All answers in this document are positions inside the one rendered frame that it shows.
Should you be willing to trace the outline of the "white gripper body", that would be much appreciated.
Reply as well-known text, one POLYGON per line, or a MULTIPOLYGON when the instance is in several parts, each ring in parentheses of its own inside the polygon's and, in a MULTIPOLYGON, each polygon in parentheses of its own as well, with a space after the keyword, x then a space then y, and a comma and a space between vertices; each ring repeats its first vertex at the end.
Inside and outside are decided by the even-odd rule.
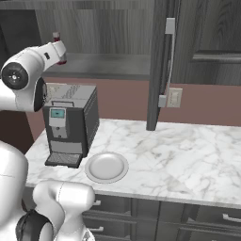
POLYGON ((64 43, 61 40, 59 40, 59 41, 55 41, 53 45, 56 48, 56 52, 59 56, 59 64, 66 64, 67 57, 66 57, 66 47, 64 43))

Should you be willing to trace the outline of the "red condiment bottle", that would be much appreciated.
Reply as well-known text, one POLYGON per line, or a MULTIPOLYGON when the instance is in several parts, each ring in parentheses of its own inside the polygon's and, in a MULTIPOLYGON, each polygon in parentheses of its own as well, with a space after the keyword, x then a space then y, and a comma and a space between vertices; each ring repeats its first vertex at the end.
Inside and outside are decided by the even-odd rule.
MULTIPOLYGON (((54 38, 54 41, 59 41, 60 40, 60 34, 59 32, 53 32, 53 38, 54 38)), ((66 54, 64 54, 60 61, 57 63, 57 65, 64 65, 67 63, 67 56, 66 54)))

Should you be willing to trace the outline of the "grey round plate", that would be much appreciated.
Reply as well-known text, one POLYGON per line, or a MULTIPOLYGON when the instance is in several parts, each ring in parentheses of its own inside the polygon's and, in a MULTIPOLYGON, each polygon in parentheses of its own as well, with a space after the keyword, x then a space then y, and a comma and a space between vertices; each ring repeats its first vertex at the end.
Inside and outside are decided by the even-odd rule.
POLYGON ((119 153, 105 152, 93 155, 85 164, 88 178, 98 184, 112 184, 128 172, 129 164, 119 153))

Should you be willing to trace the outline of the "dark cupboard door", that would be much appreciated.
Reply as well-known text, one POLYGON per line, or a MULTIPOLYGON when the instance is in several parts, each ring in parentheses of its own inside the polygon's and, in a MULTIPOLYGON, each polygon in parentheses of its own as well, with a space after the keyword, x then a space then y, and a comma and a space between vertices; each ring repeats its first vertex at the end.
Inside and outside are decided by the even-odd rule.
POLYGON ((41 45, 34 10, 0 10, 0 68, 25 47, 41 45))

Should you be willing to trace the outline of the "dark grey coffee machine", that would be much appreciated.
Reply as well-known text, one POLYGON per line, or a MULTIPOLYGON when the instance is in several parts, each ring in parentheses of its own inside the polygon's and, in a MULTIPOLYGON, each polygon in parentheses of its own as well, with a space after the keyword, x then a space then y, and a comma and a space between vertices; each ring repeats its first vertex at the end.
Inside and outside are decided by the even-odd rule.
POLYGON ((50 150, 46 166, 77 169, 99 128, 97 87, 59 85, 42 108, 50 150))

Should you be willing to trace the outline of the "grey open cupboard door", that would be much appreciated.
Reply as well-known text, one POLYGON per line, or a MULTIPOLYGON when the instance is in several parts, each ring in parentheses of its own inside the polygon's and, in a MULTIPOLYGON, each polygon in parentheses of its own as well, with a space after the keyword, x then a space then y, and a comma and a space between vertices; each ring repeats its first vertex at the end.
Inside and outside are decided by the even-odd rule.
POLYGON ((165 29, 167 18, 174 18, 177 26, 180 0, 154 0, 153 36, 146 129, 154 131, 162 107, 158 106, 161 80, 164 70, 165 29))

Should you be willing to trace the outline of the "grey closed cupboard door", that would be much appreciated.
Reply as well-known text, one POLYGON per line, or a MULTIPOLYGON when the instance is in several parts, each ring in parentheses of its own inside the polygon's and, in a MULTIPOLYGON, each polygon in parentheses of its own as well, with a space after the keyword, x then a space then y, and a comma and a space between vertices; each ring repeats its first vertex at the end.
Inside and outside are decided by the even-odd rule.
POLYGON ((180 0, 171 82, 241 86, 241 0, 180 0))

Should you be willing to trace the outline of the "grey drawer front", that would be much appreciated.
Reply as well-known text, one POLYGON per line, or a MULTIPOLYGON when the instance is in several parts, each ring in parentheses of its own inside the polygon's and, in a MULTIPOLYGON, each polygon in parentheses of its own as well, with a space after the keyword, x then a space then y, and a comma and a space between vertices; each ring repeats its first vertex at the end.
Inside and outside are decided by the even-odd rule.
POLYGON ((96 241, 137 241, 136 224, 133 222, 93 217, 84 217, 84 221, 88 228, 104 227, 103 232, 93 233, 96 241))
POLYGON ((186 204, 183 212, 183 221, 210 224, 214 226, 230 226, 241 229, 241 223, 224 220, 222 214, 228 214, 230 217, 241 218, 240 209, 186 204))
POLYGON ((182 227, 176 241, 241 241, 241 229, 182 227))
POLYGON ((101 201, 100 206, 93 206, 84 213, 85 217, 111 217, 131 220, 131 199, 107 195, 97 195, 95 201, 101 201))

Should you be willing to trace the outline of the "grey base cupboard door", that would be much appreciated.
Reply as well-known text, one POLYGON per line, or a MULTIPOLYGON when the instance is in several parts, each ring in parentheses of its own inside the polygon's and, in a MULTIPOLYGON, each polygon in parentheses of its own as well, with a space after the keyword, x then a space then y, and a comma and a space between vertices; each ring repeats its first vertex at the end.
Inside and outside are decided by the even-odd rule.
POLYGON ((131 216, 136 224, 137 241, 154 241, 159 201, 132 199, 131 216))

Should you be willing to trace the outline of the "grey open wall cupboard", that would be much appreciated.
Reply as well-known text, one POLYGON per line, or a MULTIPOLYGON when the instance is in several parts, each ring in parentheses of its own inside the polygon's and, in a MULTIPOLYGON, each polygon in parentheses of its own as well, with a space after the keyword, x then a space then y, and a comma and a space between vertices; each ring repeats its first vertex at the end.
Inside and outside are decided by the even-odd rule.
POLYGON ((40 38, 58 32, 67 63, 48 77, 146 79, 150 74, 153 0, 56 0, 35 10, 40 38))

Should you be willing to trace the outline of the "beige wall socket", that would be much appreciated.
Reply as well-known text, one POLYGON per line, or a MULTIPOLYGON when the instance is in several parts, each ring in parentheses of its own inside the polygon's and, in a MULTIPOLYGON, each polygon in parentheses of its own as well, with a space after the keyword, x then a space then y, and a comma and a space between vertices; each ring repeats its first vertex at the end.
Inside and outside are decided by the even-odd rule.
POLYGON ((176 107, 181 106, 183 90, 181 88, 170 88, 168 94, 167 107, 176 107))

